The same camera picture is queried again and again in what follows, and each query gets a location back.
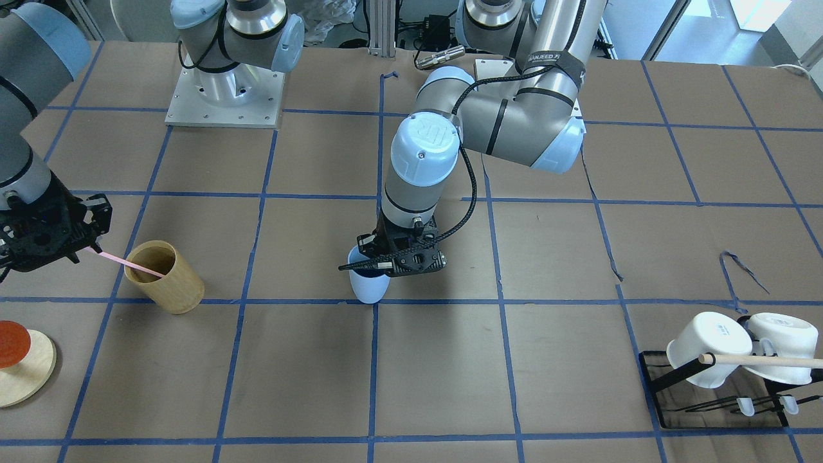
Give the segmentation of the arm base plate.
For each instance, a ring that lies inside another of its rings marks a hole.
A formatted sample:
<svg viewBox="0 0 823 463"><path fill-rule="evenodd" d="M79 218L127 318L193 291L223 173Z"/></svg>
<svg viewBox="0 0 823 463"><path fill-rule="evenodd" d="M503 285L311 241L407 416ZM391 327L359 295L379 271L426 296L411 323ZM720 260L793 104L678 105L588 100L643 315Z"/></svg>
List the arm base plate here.
<svg viewBox="0 0 823 463"><path fill-rule="evenodd" d="M518 75L516 62L509 59L476 59L474 69L476 81Z"/></svg>
<svg viewBox="0 0 823 463"><path fill-rule="evenodd" d="M225 73L181 71L165 123L179 127L278 129L287 74L247 64Z"/></svg>

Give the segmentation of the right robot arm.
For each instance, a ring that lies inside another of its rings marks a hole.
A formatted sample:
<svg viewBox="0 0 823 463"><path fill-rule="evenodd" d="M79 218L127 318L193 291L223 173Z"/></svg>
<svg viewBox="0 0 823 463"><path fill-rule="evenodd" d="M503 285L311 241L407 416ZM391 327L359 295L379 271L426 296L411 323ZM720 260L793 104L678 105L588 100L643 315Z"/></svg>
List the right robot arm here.
<svg viewBox="0 0 823 463"><path fill-rule="evenodd" d="M305 23L284 1L172 1L185 69L207 102L237 104L255 92L255 67L296 67ZM30 272L79 250L101 252L113 208L105 194L74 196L21 132L90 61L84 35L50 6L29 2L2 18L2 270Z"/></svg>

